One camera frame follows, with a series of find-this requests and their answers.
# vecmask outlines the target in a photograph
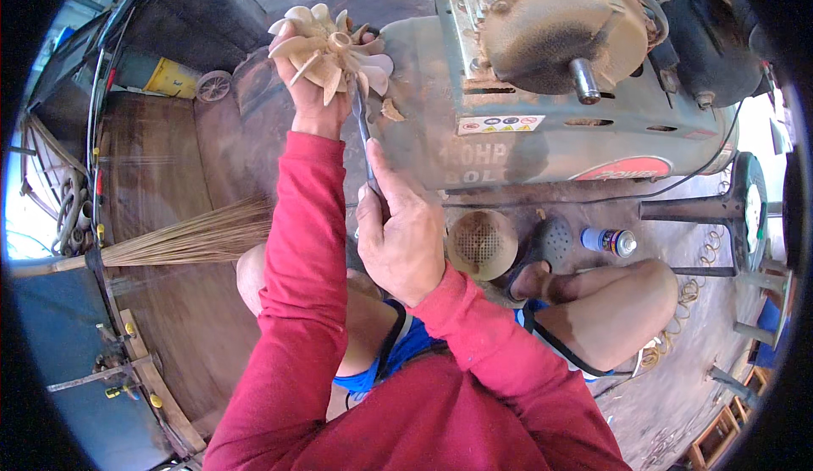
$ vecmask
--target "round filter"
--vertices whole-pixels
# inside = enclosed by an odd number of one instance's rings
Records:
[[[503,275],[514,262],[516,231],[500,212],[469,212],[452,226],[446,248],[456,269],[477,281],[490,281]]]

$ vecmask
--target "person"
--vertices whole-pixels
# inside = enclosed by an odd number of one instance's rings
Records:
[[[293,35],[286,26],[275,43]],[[296,69],[275,63],[288,85]],[[296,116],[271,232],[238,263],[262,336],[204,468],[629,469],[584,367],[609,372],[666,325],[671,272],[647,260],[554,275],[564,245],[548,242],[569,235],[553,220],[534,230],[506,293],[550,306],[489,302],[445,261],[440,206],[390,168],[374,139],[368,159],[391,218],[382,222],[381,202],[362,186],[362,264],[348,269],[347,96],[323,107],[310,81],[289,91]],[[368,393],[328,422],[332,381]]]

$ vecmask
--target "wooden board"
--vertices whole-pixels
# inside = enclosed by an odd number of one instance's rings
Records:
[[[102,221],[120,242],[209,212],[189,100],[111,94],[102,121]],[[259,338],[231,263],[108,269],[120,309],[161,357],[163,380],[195,423],[229,403]],[[216,421],[207,419],[212,426]]]
[[[138,330],[136,320],[133,318],[133,312],[127,308],[121,311],[120,314],[121,321],[124,323],[125,328],[127,324],[131,324],[135,330],[135,336],[128,341],[133,349],[134,356],[132,356],[132,358],[138,359],[148,356],[147,345],[144,344],[144,339]],[[185,445],[191,450],[191,453],[202,452],[206,449],[206,443],[203,442],[198,431],[189,423],[189,419],[184,415],[184,412],[180,410],[178,402],[175,401],[175,397],[172,396],[172,393],[167,388],[167,384],[163,381],[155,364],[139,365],[136,368],[136,372],[149,392],[151,394],[155,393],[161,398],[163,401],[161,410],[167,416],[169,425],[185,440]]]

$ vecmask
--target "red long-sleeve shirt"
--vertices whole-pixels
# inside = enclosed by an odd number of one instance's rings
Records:
[[[291,132],[279,159],[262,330],[209,469],[628,469],[581,374],[446,265],[412,314],[449,344],[325,421],[347,346],[344,143]]]

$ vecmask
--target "spray can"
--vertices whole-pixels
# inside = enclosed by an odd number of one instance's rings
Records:
[[[638,245],[632,231],[596,228],[586,228],[581,232],[581,244],[591,251],[611,252],[618,257],[629,257]]]

